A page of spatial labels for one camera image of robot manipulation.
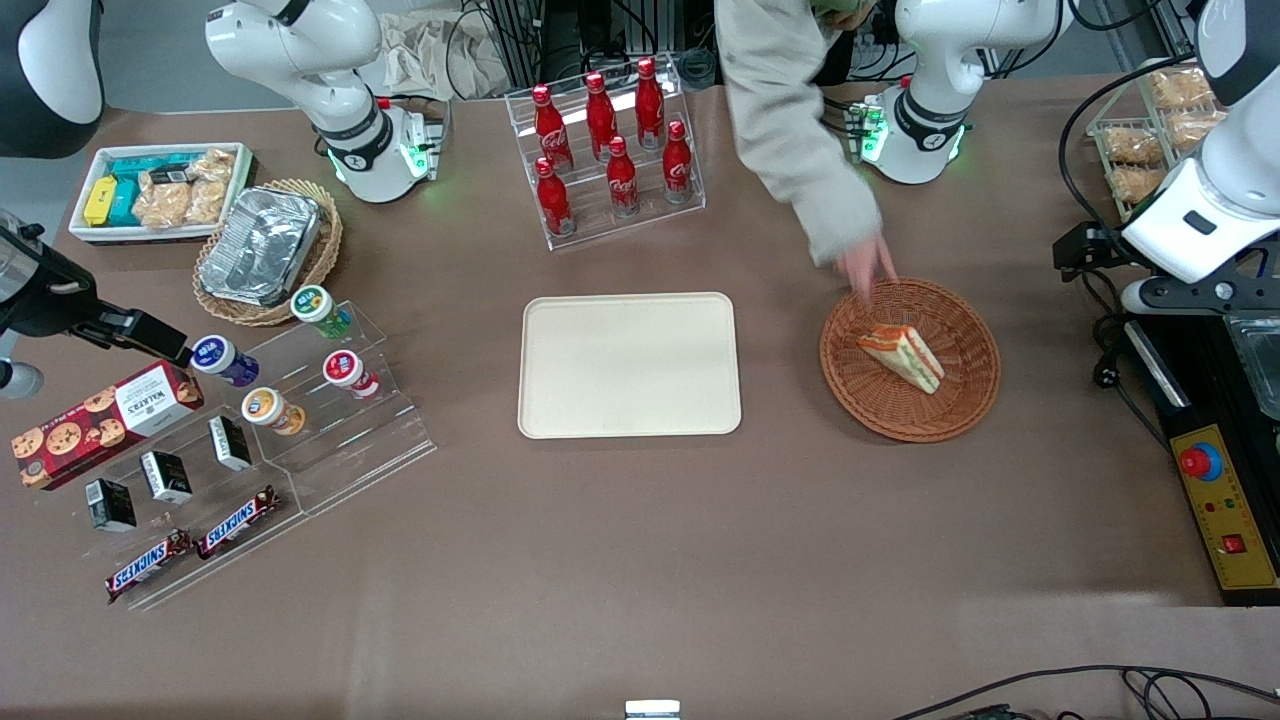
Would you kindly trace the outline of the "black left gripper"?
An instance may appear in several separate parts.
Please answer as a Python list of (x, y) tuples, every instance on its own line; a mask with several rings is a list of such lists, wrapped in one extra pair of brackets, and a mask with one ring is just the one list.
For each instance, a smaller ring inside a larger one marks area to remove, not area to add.
[(1125, 246), (1098, 222), (1082, 222), (1053, 242), (1053, 269), (1060, 275), (1082, 275), (1130, 264)]

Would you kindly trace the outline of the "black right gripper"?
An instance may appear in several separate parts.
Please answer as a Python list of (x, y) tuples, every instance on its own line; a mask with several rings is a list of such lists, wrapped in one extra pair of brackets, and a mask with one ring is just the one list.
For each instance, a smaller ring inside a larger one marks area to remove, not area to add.
[[(1, 211), (1, 329), (24, 337), (68, 334), (188, 366), (187, 334), (137, 309), (99, 314), (95, 278), (50, 249), (44, 228)], [(95, 325), (99, 319), (101, 331)]]

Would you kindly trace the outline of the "person's bare hand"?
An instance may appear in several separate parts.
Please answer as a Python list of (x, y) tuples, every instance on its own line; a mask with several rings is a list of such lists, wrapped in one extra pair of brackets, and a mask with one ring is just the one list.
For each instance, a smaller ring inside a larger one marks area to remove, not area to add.
[(859, 240), (836, 259), (835, 266), (846, 277), (851, 291), (867, 302), (870, 301), (878, 279), (899, 282), (890, 247), (881, 232)]

